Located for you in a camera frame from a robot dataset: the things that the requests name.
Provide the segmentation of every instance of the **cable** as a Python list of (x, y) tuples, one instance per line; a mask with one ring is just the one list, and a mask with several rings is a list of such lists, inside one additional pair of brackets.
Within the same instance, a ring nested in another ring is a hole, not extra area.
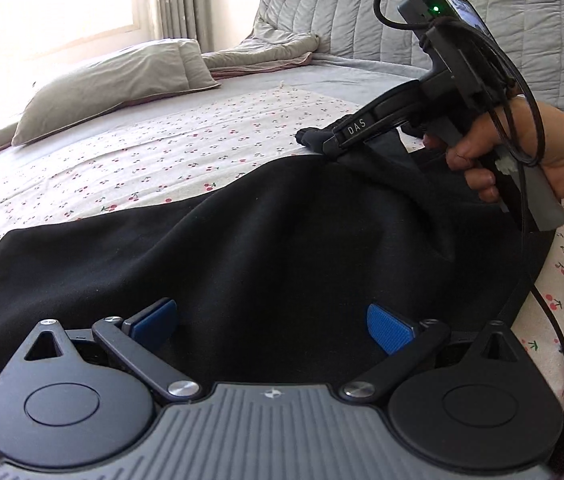
[[(428, 22), (419, 23), (399, 23), (393, 22), (383, 15), (380, 9), (380, 4), (382, 0), (373, 0), (373, 12), (375, 16), (380, 21), (380, 23), (386, 25), (390, 28), (396, 28), (398, 30), (424, 30), (424, 34), (420, 40), (420, 46), (426, 50), (428, 44), (428, 32), (434, 28), (444, 28), (451, 27), (456, 29), (456, 37), (462, 36), (462, 39), (470, 41), (471, 44), (482, 54), (484, 60), (479, 60), (480, 65), (486, 69), (486, 76), (490, 80), (492, 87), (496, 89), (498, 94), (498, 100), (502, 109), (504, 111), (504, 116), (507, 121), (507, 129), (504, 128), (502, 121), (496, 111), (495, 103), (491, 99), (486, 87), (483, 86), (483, 102), (482, 105), (486, 108), (491, 121), (495, 126), (495, 129), (500, 136), (502, 144), (507, 148), (510, 155), (515, 159), (516, 165), (518, 167), (518, 175), (520, 176), (520, 200), (521, 200), (521, 210), (522, 210), (522, 222), (521, 222), (521, 265), (522, 272), (530, 281), (530, 290), (533, 297), (539, 303), (545, 316), (548, 318), (549, 323), (553, 328), (560, 345), (562, 346), (562, 356), (564, 358), (564, 333), (560, 328), (558, 320), (555, 315), (546, 304), (546, 301), (537, 290), (534, 280), (528, 273), (525, 266), (525, 254), (526, 254), (526, 235), (528, 234), (528, 194), (526, 188), (526, 172), (525, 168), (532, 168), (537, 166), (542, 162), (544, 157), (544, 152), (546, 149), (546, 139), (544, 137), (544, 125), (542, 124), (542, 115), (540, 114), (539, 107), (537, 106), (536, 99), (533, 96), (533, 92), (528, 87), (524, 77), (521, 75), (518, 68), (510, 60), (507, 54), (500, 48), (500, 46), (490, 37), (483, 34), (478, 29), (464, 23), (462, 20), (454, 16), (438, 16), (433, 20)], [(536, 139), (537, 139), (537, 149), (536, 154), (531, 156), (524, 152), (520, 146), (520, 140), (518, 138), (518, 130), (513, 118), (513, 112), (508, 101), (507, 93), (503, 90), (503, 84), (506, 83), (507, 86), (512, 88), (511, 82), (515, 82), (520, 87), (526, 103), (531, 111), (531, 115), (536, 126)]]

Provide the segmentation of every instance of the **finger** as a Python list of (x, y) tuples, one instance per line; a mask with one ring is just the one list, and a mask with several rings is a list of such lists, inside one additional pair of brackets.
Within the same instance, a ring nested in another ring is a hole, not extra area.
[(459, 156), (453, 148), (446, 150), (446, 163), (453, 171), (468, 170), (473, 167), (473, 161), (470, 158)]
[(422, 139), (422, 143), (424, 144), (424, 147), (428, 148), (429, 150), (446, 149), (446, 143), (435, 135), (425, 134), (424, 138)]
[(485, 168), (474, 168), (464, 173), (466, 183), (476, 191), (495, 186), (495, 175)]
[(488, 189), (483, 189), (478, 193), (478, 196), (483, 202), (492, 204), (500, 199), (500, 192), (495, 186), (489, 187)]
[(500, 136), (491, 117), (482, 114), (473, 122), (469, 132), (449, 151), (460, 158), (477, 158), (489, 153), (499, 143)]

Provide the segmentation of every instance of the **cherry pattern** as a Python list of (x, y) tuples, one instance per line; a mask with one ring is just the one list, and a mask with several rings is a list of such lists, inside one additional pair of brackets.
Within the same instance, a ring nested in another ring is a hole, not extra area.
[[(326, 126), (358, 108), (280, 86), (76, 140), (7, 178), (0, 174), (0, 239), (16, 228), (172, 203), (220, 189), (271, 160), (308, 154), (295, 141), (297, 129)], [(401, 140), (408, 151), (422, 147), (415, 137), (401, 134)], [(564, 226), (556, 232), (537, 287), (551, 297), (546, 299), (564, 331)], [(564, 362), (555, 333), (532, 298), (513, 329), (560, 396)]]

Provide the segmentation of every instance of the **logo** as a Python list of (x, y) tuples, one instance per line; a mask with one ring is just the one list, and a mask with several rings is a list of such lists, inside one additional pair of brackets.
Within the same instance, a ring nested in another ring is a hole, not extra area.
[(282, 395), (284, 394), (277, 388), (271, 388), (270, 390), (264, 392), (264, 396), (268, 397), (269, 399), (276, 399), (277, 397), (280, 397)]
[(364, 119), (363, 118), (358, 119), (351, 126), (347, 126), (348, 135), (353, 136), (356, 133), (361, 132), (365, 126), (366, 123), (364, 122)]

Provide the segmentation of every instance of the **metal screw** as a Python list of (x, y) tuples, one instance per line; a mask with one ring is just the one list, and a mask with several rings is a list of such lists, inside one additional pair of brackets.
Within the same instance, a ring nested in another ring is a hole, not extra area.
[(366, 397), (371, 397), (375, 393), (375, 386), (365, 381), (353, 381), (352, 383), (345, 384), (343, 391), (347, 397), (366, 399)]
[(168, 391), (174, 397), (192, 397), (200, 391), (200, 385), (194, 381), (175, 381), (169, 384)]

